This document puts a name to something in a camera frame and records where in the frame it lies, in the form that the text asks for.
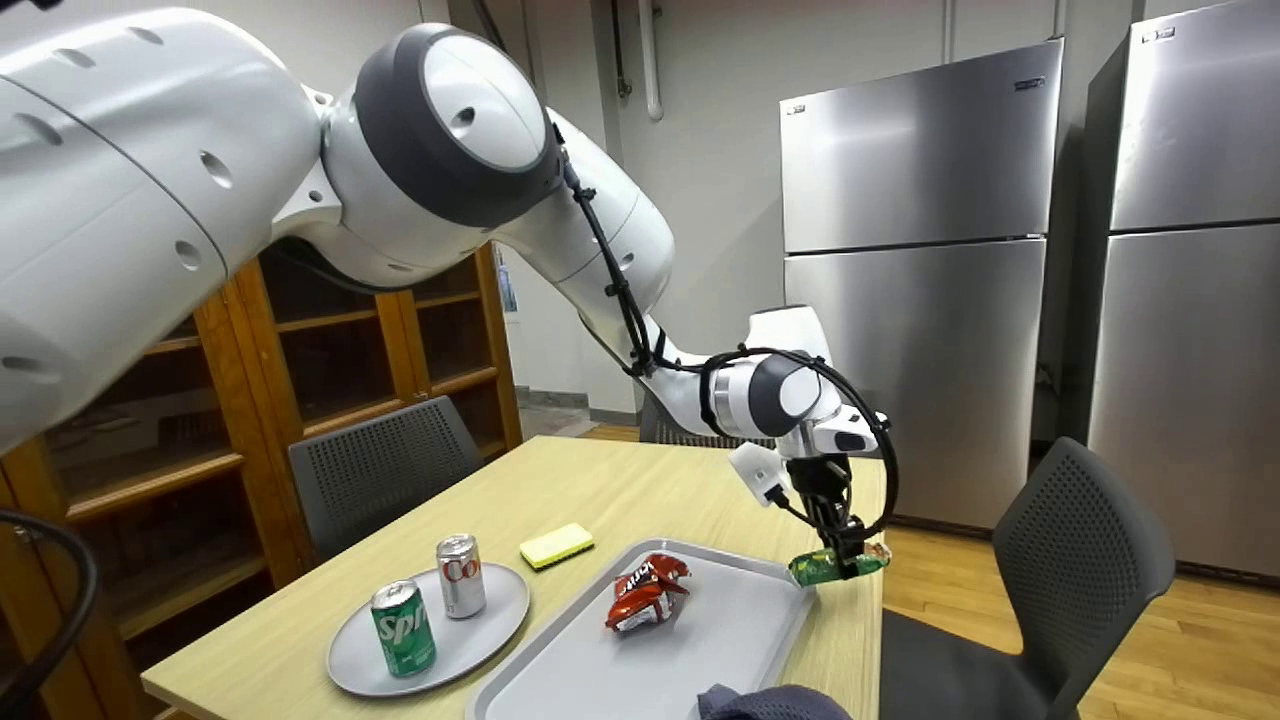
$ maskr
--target floor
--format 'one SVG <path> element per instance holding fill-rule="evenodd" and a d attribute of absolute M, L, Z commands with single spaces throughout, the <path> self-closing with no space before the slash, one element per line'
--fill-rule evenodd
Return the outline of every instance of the floor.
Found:
<path fill-rule="evenodd" d="M 637 438 L 631 422 L 532 409 L 527 426 Z M 958 636 L 1016 650 L 1016 619 L 988 541 L 894 526 L 884 604 Z M 1085 720 L 1271 720 L 1280 716 L 1280 592 L 1177 576 L 1088 689 Z"/>

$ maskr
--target red object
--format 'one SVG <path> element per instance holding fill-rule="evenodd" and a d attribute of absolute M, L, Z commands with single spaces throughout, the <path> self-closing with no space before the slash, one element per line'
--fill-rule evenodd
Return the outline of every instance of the red object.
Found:
<path fill-rule="evenodd" d="M 611 580 L 610 627 L 629 636 L 649 625 L 682 617 L 688 587 L 682 583 L 688 565 L 668 551 L 649 551 L 640 567 Z"/>

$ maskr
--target wooden table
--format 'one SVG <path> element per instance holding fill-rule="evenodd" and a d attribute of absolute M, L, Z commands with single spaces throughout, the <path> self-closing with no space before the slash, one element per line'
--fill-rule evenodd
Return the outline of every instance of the wooden table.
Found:
<path fill-rule="evenodd" d="M 878 517 L 879 466 L 858 464 L 858 507 Z M 517 543 L 583 525 L 597 547 L 527 572 Z M 356 700 L 328 685 L 323 650 L 373 587 L 436 565 L 436 541 L 475 530 L 487 565 L 517 567 L 532 592 L 523 632 L 475 671 L 406 700 Z M 688 541 L 752 561 L 787 565 L 816 547 L 811 526 L 760 507 L 719 449 L 659 449 L 617 438 L 527 438 L 406 519 L 273 592 L 143 671 L 143 689 L 188 716 L 468 716 L 487 671 L 561 617 L 637 541 Z M 879 691 L 879 576 L 816 592 L 787 685 L 838 696 L 853 716 L 878 716 Z"/>

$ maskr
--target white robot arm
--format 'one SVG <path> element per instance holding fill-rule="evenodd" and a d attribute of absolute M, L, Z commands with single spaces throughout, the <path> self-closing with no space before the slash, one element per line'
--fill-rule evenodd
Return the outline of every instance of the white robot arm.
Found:
<path fill-rule="evenodd" d="M 556 283 L 688 432 L 775 445 L 738 450 L 760 495 L 785 501 L 785 475 L 846 450 L 894 461 L 879 414 L 826 364 L 811 310 L 766 310 L 726 357 L 665 335 L 645 306 L 673 227 L 503 50 L 419 22 L 328 100 L 203 11 L 0 56 L 0 450 L 106 392 L 268 242 L 345 283 L 409 286 L 485 241 Z M 798 491 L 846 567 L 864 526 L 838 483 Z"/>

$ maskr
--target refrigerator door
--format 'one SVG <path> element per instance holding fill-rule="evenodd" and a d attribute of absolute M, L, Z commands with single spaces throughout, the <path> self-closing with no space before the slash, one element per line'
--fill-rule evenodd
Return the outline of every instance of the refrigerator door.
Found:
<path fill-rule="evenodd" d="M 787 250 L 1050 227 L 1061 43 L 779 103 Z"/>
<path fill-rule="evenodd" d="M 1028 475 L 1046 234 L 787 255 L 787 295 L 887 411 L 900 517 L 994 526 Z"/>
<path fill-rule="evenodd" d="M 1280 216 L 1280 4 L 1214 4 L 1128 34 L 1112 227 Z"/>
<path fill-rule="evenodd" d="M 1112 234 L 1088 445 L 1177 556 L 1280 576 L 1280 222 Z"/>

